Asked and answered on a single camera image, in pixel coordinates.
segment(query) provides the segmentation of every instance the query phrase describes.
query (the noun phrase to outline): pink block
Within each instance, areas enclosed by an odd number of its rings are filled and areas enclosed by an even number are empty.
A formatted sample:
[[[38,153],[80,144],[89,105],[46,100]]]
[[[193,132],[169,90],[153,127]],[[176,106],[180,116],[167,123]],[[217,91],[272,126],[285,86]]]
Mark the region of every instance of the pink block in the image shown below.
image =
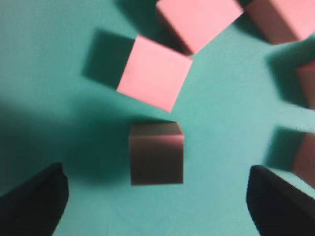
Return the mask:
[[[272,44],[301,41],[315,31],[315,0],[254,0],[246,12]]]
[[[129,149],[132,185],[183,183],[184,134],[178,123],[133,125]]]
[[[315,134],[306,134],[292,172],[315,188]]]
[[[315,61],[298,68],[298,73],[308,104],[315,110]]]
[[[117,91],[171,112],[192,58],[137,36]]]
[[[195,54],[243,10],[236,0],[159,0],[157,12],[180,38],[187,53]]]

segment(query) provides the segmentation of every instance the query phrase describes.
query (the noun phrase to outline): teal surface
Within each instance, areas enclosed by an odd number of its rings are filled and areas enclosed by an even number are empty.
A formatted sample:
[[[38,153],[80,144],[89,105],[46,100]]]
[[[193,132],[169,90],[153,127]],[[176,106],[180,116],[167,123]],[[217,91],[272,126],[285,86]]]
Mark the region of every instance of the teal surface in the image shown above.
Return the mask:
[[[0,1],[0,193],[62,161],[55,236],[257,236],[250,166],[289,169],[315,132],[295,73],[315,35],[271,46],[242,16],[193,56],[169,114],[113,89],[138,33],[176,47],[153,0]],[[149,120],[180,123],[185,184],[130,185],[128,130]]]

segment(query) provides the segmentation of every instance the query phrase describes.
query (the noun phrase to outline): foam block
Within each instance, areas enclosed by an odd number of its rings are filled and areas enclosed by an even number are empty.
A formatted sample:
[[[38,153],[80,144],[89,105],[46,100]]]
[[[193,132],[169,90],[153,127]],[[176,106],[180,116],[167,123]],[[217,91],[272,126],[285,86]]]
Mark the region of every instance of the foam block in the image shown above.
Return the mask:
[[[245,10],[272,44],[301,41],[315,31],[315,0],[254,0]]]
[[[305,135],[292,172],[315,188],[315,134]]]
[[[183,183],[184,134],[178,123],[133,125],[129,149],[132,185]]]
[[[236,0],[157,2],[157,15],[180,39],[188,54],[199,52],[242,13]]]
[[[192,59],[137,36],[117,91],[171,112]]]
[[[298,73],[309,107],[315,110],[315,61],[298,68]]]

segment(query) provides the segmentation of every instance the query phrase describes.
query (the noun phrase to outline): cube face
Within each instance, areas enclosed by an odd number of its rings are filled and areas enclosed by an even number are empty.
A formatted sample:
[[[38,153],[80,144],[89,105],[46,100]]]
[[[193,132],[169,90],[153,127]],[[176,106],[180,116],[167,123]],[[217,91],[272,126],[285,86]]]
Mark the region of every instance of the cube face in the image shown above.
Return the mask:
[[[292,172],[315,188],[315,134],[306,134]]]
[[[272,44],[301,41],[315,31],[315,0],[254,0],[246,12]]]
[[[199,52],[243,13],[236,0],[159,0],[157,11],[190,54]]]
[[[298,68],[298,74],[309,107],[315,110],[315,61]]]
[[[137,36],[117,91],[170,112],[192,59]]]
[[[180,128],[172,133],[176,127],[179,128],[174,122],[132,127],[129,137],[132,185],[183,183],[184,135]]]

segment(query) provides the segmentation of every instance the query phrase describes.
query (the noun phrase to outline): block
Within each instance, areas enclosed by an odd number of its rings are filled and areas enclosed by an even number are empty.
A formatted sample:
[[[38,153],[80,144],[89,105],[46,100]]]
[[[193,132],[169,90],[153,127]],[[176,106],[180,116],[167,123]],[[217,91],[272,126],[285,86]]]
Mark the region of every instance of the block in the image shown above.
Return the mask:
[[[137,36],[117,91],[171,112],[192,59]]]
[[[243,9],[237,0],[159,0],[157,15],[171,29],[187,54],[196,54]]]
[[[315,31],[315,0],[254,0],[245,11],[272,44],[301,41]]]
[[[178,123],[134,124],[129,151],[132,185],[183,183],[184,134]]]
[[[315,110],[315,61],[298,68],[298,74],[309,107]]]
[[[292,172],[315,188],[315,134],[305,135],[296,155]]]

